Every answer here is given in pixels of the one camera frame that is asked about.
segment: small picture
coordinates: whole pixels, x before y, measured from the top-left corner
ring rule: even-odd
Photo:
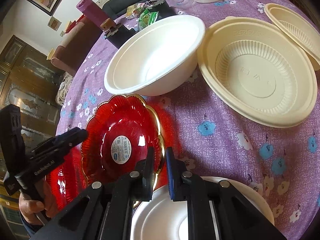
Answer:
[[[51,19],[48,23],[48,26],[52,29],[54,29],[55,31],[57,31],[59,29],[61,25],[61,22],[58,21],[56,18],[54,18],[53,16],[51,16]]]

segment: sleeve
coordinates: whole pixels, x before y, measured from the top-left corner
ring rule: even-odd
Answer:
[[[20,217],[21,217],[21,221],[22,224],[24,225],[25,229],[28,231],[28,234],[31,236],[33,236],[37,231],[40,230],[40,228],[42,228],[42,226],[38,226],[38,225],[30,225],[22,216],[21,212],[20,212]]]

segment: red glass plate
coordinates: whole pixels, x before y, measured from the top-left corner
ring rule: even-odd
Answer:
[[[113,182],[133,171],[135,164],[146,158],[149,146],[155,149],[157,180],[164,166],[164,141],[159,117],[142,97],[113,96],[98,106],[86,130],[81,163],[88,185],[97,180]]]

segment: purple tablecloth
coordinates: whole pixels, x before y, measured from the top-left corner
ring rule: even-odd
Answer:
[[[303,15],[288,0],[221,0],[196,4],[187,13],[200,17],[206,27],[227,16],[271,22],[263,10],[270,2]],[[133,19],[125,24],[133,27],[137,22]],[[67,94],[57,134],[76,126],[84,128],[97,105],[110,98],[103,79],[115,52],[103,36],[92,47]],[[176,123],[182,145],[179,157],[189,163],[190,170],[235,179],[254,188],[267,200],[276,227],[290,240],[301,237],[320,206],[319,98],[302,124],[289,129],[271,128],[228,107],[197,68],[180,87],[152,100],[158,100]]]

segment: green package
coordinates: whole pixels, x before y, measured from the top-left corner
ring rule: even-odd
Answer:
[[[158,14],[159,12],[150,13],[148,9],[145,9],[139,17],[138,30],[141,31],[145,27],[153,24],[157,20]]]

